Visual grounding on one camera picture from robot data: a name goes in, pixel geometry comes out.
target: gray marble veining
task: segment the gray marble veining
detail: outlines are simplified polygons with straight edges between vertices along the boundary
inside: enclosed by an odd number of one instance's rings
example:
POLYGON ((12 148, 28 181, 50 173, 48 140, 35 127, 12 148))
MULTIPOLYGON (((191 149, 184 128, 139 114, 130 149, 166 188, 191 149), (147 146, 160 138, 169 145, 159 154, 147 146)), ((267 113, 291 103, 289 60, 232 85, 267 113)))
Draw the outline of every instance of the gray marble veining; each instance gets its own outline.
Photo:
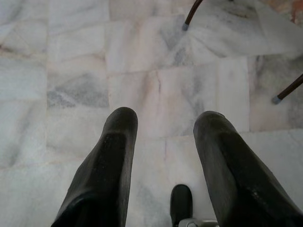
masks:
POLYGON ((27 20, 0 26, 0 53, 45 59, 46 21, 27 20))
POLYGON ((97 25, 109 20, 108 0, 50 0, 51 35, 97 25))
POLYGON ((0 169, 44 162, 45 101, 0 102, 0 169))
POLYGON ((205 0, 187 32, 195 64, 270 53, 254 1, 205 0))
POLYGON ((84 157, 109 115, 104 59, 86 55, 49 65, 47 159, 84 157))
POLYGON ((118 21, 106 26, 109 72, 134 72, 192 65, 184 16, 150 17, 142 22, 118 21))
POLYGON ((26 19, 47 19, 48 0, 0 0, 0 25, 26 19))

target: floor tile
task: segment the floor tile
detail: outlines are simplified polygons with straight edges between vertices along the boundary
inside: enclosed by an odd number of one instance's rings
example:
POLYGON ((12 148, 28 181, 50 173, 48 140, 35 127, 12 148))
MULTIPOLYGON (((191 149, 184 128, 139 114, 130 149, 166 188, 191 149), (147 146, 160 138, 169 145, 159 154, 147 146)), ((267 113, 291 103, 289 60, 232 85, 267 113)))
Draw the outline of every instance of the floor tile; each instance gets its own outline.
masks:
POLYGON ((253 2, 205 0, 196 11, 188 35, 195 64, 224 57, 270 51, 253 2))
POLYGON ((26 58, 45 58, 46 22, 28 20, 0 26, 0 51, 26 58))
POLYGON ((147 137, 192 134, 196 118, 216 109, 214 65, 111 76, 110 108, 134 109, 147 137))
POLYGON ((109 72, 134 72, 192 65, 184 16, 150 17, 106 27, 106 60, 109 72))
POLYGON ((104 26, 92 26, 81 30, 49 37, 50 61, 63 61, 81 55, 104 55, 104 26))
POLYGON ((0 25, 26 19, 46 19, 48 0, 0 0, 0 25))
POLYGON ((280 104, 271 102, 303 73, 303 58, 297 54, 251 57, 250 130, 272 131, 303 127, 303 89, 298 87, 280 104))
POLYGON ((108 0, 50 0, 49 7, 51 35, 109 20, 108 0))
POLYGON ((85 157, 109 115, 104 60, 88 55, 49 65, 47 159, 85 157))
POLYGON ((0 226, 50 226, 81 161, 0 171, 0 226))
POLYGON ((191 189, 194 217, 214 218, 193 137, 137 140, 126 226, 171 225, 170 194, 180 183, 191 189))
POLYGON ((45 112, 45 101, 0 102, 0 169, 43 161, 45 112))
POLYGON ((303 130, 250 132, 241 136, 303 210, 303 130))
POLYGON ((171 14, 171 0, 111 0, 110 19, 143 19, 171 14))
POLYGON ((46 71, 39 61, 0 56, 0 100, 45 98, 46 71))
POLYGON ((247 57, 224 59, 218 68, 218 109, 237 129, 250 130, 247 57))
POLYGON ((303 29, 283 18, 269 6, 257 10, 262 29, 272 53, 303 50, 303 29))

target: white marble tile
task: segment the white marble tile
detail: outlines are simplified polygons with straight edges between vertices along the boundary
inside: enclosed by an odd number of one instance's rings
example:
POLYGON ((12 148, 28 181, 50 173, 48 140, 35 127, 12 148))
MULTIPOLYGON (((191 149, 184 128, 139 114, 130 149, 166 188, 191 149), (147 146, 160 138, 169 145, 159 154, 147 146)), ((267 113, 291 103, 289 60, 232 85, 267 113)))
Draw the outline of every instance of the white marble tile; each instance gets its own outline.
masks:
POLYGON ((46 19, 48 0, 0 0, 0 25, 26 19, 46 19))
POLYGON ((196 11, 188 34, 195 64, 229 56, 270 51, 253 1, 205 0, 196 11))
POLYGON ((0 226, 51 226, 81 161, 0 171, 0 226))
POLYGON ((104 60, 88 55, 49 65, 47 160, 85 157, 109 113, 104 60))
POLYGON ((134 109, 147 137, 192 134, 196 118, 216 109, 215 65, 111 76, 110 108, 134 109))
POLYGON ((104 26, 92 26, 81 30, 49 37, 48 57, 50 61, 63 61, 77 56, 104 54, 104 26))
POLYGON ((27 20, 0 26, 0 45, 2 54, 43 59, 46 52, 46 22, 27 20))
POLYGON ((45 66, 34 60, 0 57, 0 100, 45 97, 45 66))
POLYGON ((111 0, 109 1, 111 20, 139 20, 152 16, 171 14, 172 0, 111 0))
POLYGON ((263 7, 257 10, 262 29, 272 53, 294 52, 303 50, 303 29, 287 20, 269 6, 259 3, 263 7))
POLYGON ((250 132, 241 136, 303 210, 303 130, 250 132))
POLYGON ((250 130, 272 131, 303 127, 303 89, 297 88, 281 103, 271 102, 303 73, 302 56, 283 54, 251 57, 250 130))
POLYGON ((191 48, 181 30, 184 16, 150 17, 107 24, 106 59, 110 72, 133 72, 191 65, 191 48))
POLYGON ((50 0, 49 4, 51 35, 109 20, 108 0, 50 0))
POLYGON ((237 131, 250 130, 247 58, 224 59, 218 68, 218 109, 237 131))
POLYGON ((0 169, 43 161, 45 101, 0 102, 0 169))
POLYGON ((177 14, 184 14, 186 18, 194 3, 195 0, 173 0, 172 12, 177 14))
POLYGON ((194 217, 215 218, 193 137, 137 140, 126 226, 171 226, 171 190, 180 183, 191 189, 194 217))

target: metal object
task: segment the metal object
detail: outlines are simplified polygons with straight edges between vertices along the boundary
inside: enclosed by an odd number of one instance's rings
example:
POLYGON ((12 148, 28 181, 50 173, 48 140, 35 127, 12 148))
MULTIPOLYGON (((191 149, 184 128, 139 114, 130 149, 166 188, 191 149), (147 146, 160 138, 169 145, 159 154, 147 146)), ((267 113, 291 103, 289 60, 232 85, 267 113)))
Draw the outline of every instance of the metal object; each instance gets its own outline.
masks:
POLYGON ((285 88, 279 95, 273 97, 272 102, 279 104, 286 96, 296 90, 301 84, 303 84, 303 74, 299 76, 291 85, 285 88))
POLYGON ((193 18, 196 10, 198 9, 198 7, 200 6, 200 4, 201 4, 202 1, 203 0, 196 0, 195 3, 194 3, 194 5, 193 5, 193 7, 190 9, 190 12, 189 12, 189 14, 188 14, 188 16, 187 16, 187 18, 186 18, 183 26, 182 26, 182 29, 184 31, 188 30, 189 23, 191 22, 191 19, 193 18))

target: marble tile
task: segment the marble tile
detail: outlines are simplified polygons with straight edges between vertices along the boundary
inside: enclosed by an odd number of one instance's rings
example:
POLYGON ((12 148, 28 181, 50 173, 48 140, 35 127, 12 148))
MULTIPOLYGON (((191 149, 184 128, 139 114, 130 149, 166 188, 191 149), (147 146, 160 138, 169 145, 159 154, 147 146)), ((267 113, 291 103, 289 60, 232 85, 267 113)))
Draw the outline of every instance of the marble tile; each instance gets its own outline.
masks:
POLYGON ((111 0, 109 1, 111 20, 139 20, 152 16, 171 14, 172 0, 111 0))
POLYGON ((260 0, 268 4, 285 19, 303 27, 303 1, 302 0, 260 0))
POLYGON ((45 98, 46 71, 41 62, 0 56, 0 100, 45 98))
POLYGON ((205 65, 113 75, 110 108, 134 109, 143 136, 190 135, 196 118, 216 109, 215 73, 215 65, 205 65))
POLYGON ((104 60, 88 55, 49 65, 47 160, 85 157, 110 114, 104 60))
POLYGON ((192 191, 195 218, 215 218, 193 137, 137 140, 126 226, 170 226, 170 194, 179 183, 192 191))
POLYGON ((265 36, 270 41, 272 53, 303 50, 303 29, 281 17, 269 6, 257 10, 265 36))
POLYGON ((253 1, 205 0, 187 32, 195 64, 270 53, 253 1))
POLYGON ((45 58, 46 22, 28 20, 0 26, 0 51, 26 58, 45 58))
POLYGON ((134 72, 192 65, 184 16, 150 17, 141 22, 112 22, 106 27, 106 60, 110 72, 134 72))
POLYGON ((172 12, 177 14, 184 14, 185 18, 195 3, 195 0, 173 0, 172 12))
POLYGON ((81 162, 0 171, 0 226, 51 226, 81 162))
POLYGON ((49 4, 51 35, 109 20, 108 0, 50 0, 49 4))
POLYGON ((250 130, 247 57, 224 59, 218 68, 218 109, 237 129, 250 130))
POLYGON ((81 30, 49 37, 50 61, 63 61, 77 56, 98 53, 104 55, 104 26, 92 26, 81 30))
POLYGON ((297 88, 280 104, 271 102, 303 73, 302 55, 282 54, 251 57, 250 130, 272 131, 303 127, 303 89, 297 88))
POLYGON ((0 102, 0 169, 43 161, 45 101, 0 102))
POLYGON ((26 19, 46 19, 48 0, 0 0, 0 25, 26 19))
POLYGON ((303 130, 250 132, 241 136, 303 210, 303 130))

